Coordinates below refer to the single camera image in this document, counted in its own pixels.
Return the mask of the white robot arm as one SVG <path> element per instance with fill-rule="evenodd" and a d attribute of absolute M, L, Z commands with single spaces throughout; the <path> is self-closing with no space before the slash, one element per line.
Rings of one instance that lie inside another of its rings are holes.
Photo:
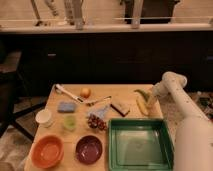
<path fill-rule="evenodd" d="M 184 75 L 167 71 L 151 87 L 148 104 L 170 94 L 183 116 L 175 136 L 173 171 L 213 171 L 213 122 L 184 91 L 186 85 Z"/>

